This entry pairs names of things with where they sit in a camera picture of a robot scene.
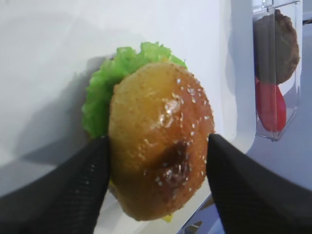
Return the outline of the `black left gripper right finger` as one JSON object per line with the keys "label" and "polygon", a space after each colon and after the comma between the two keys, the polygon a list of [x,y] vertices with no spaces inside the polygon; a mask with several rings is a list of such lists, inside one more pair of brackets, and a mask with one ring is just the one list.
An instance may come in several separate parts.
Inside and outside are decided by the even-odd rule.
{"label": "black left gripper right finger", "polygon": [[312,193],[264,168],[218,134],[207,178],[227,234],[310,234]]}

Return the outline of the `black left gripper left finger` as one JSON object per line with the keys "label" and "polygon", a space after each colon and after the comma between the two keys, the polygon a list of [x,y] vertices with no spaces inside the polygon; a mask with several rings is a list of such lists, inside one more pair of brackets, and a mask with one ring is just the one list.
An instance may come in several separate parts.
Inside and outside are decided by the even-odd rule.
{"label": "black left gripper left finger", "polygon": [[44,177],[0,198],[2,234],[92,234],[110,180],[107,136]]}

